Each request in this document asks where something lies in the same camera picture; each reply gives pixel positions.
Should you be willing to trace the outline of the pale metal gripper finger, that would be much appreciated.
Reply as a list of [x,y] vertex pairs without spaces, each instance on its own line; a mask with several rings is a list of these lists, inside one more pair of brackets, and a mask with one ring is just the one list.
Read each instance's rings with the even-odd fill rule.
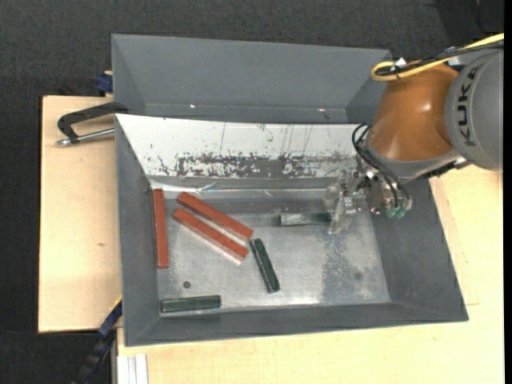
[[344,206],[336,208],[331,215],[329,234],[340,234],[348,231],[355,215],[356,210],[354,209],[347,209]]
[[344,189],[338,184],[326,188],[325,208],[331,216],[339,216],[345,211],[343,192]]

